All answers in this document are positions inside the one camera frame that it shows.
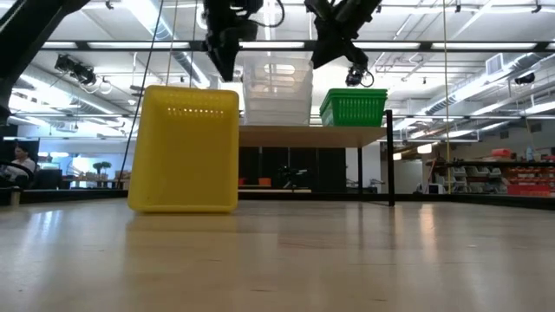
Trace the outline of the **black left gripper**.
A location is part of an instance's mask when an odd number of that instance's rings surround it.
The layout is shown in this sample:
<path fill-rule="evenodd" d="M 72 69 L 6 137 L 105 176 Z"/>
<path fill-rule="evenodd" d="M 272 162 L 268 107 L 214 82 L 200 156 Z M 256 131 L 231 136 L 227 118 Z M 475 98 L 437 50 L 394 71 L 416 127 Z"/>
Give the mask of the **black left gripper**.
<path fill-rule="evenodd" d="M 233 80 L 234 66 L 240 50 L 239 41 L 255 41 L 258 26 L 250 16 L 257 13 L 262 0 L 204 0 L 203 18 L 207 34 L 205 47 L 223 81 Z"/>

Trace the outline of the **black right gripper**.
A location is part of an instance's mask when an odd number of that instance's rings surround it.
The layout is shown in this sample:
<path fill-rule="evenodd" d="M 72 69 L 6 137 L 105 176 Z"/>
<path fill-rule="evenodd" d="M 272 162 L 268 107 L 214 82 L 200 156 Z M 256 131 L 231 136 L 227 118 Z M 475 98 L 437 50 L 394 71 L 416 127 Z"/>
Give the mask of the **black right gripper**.
<path fill-rule="evenodd" d="M 363 26 L 363 20 L 350 18 L 346 21 L 315 20 L 317 42 L 311 56 L 314 69 L 345 56 L 354 66 L 367 67 L 369 58 L 353 40 L 358 37 L 358 30 Z"/>

